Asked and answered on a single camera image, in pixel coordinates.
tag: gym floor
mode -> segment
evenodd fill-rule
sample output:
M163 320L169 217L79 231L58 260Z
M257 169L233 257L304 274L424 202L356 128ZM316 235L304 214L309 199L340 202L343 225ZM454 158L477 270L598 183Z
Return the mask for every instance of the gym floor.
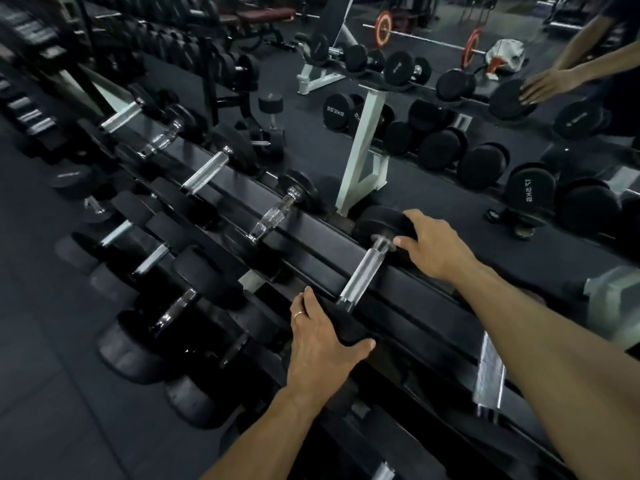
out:
M530 20L533 26L536 19L512 5L499 8L504 11L491 15L481 47L490 47L498 38L527 39L531 63L525 74L546 67L561 44L544 43L533 29L518 37L522 20ZM371 10L354 7L353 14L349 28L359 41L370 45L371 30L361 24L371 20ZM429 36L463 43L469 30L457 28L458 17L454 11L443 15ZM297 22L284 26L286 36L311 30L312 25L302 27ZM436 72L432 81L460 59L455 50L398 37L386 52L399 47L426 54ZM262 64L260 87L279 91L285 99L280 122L287 129L286 163L340 177L350 140L324 128L321 107L333 92L358 91L356 83L343 80L300 96L296 74L303 62L298 54L264 47L256 55ZM148 60L148 68L146 83L176 90L184 104L204 110L199 80L153 59ZM410 101L395 95L387 102L397 117L404 118ZM536 114L549 117L560 104L544 104ZM229 122L235 122L239 114L226 111ZM257 105L254 112L266 124ZM79 226L80 208L62 201L45 185L51 167L20 154L13 144L13 129L4 121L0 121L0 134L0 246L4 249L0 296L5 309L0 317L1 476L11 480L196 478L215 461L219 433L198 431L179 420L164 402L161 385L129 384L100 363L95 338L119 310L92 292L86 279L53 253L53 243ZM512 166L537 159L545 147L543 141L524 140L516 131L489 124L479 125L472 136L472 144L491 140L511 149ZM482 259L556 294L562 293L567 281L624 262L553 228L539 229L531 242L516 241L504 228L484 220L484 211L492 207L489 199L402 161L391 161L388 184L375 200L398 209L418 207L447 219Z

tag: person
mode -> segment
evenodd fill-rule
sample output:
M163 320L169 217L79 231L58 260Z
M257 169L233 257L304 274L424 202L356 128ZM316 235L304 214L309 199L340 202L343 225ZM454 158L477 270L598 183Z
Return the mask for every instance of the person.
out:
M578 62L615 24L624 23L622 47L592 61ZM571 91L585 82L608 80L590 99L611 111L606 135L635 136L640 127L640 0L610 0L599 15L580 30L550 69L528 78L520 93L522 104L537 104Z
M504 281L447 222L417 209L405 215L417 241L394 243L423 273L459 290L575 475L637 479L640 363ZM375 346L372 339L341 345L311 288L293 300L291 325L287 385L202 480L284 480L324 403Z

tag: hand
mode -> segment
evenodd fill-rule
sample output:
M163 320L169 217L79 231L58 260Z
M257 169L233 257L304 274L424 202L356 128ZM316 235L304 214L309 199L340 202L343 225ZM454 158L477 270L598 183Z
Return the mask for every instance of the hand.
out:
M364 339L354 346L343 346L310 287L293 300L290 310L293 343L287 389L318 413L376 342Z
M427 217L418 209L405 210L404 215L413 223L418 240L397 236L394 244L409 252L411 261L424 274L452 283L460 269L477 263L448 222Z
M521 104L537 104L580 86L576 71L549 69L528 78L520 90Z

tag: forearm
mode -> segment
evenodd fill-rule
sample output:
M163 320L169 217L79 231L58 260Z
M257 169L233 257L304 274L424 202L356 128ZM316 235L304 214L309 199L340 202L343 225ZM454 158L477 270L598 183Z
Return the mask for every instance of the forearm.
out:
M285 480L318 412L284 387L200 480Z
M478 262L452 284L581 480L637 478L640 363Z
M571 69L583 55L590 51L604 37L613 20L597 16L585 26L564 48L554 62L552 68L558 70Z
M600 79L608 75L631 70L640 66L640 41L598 57L590 62L580 64L572 69L582 82Z

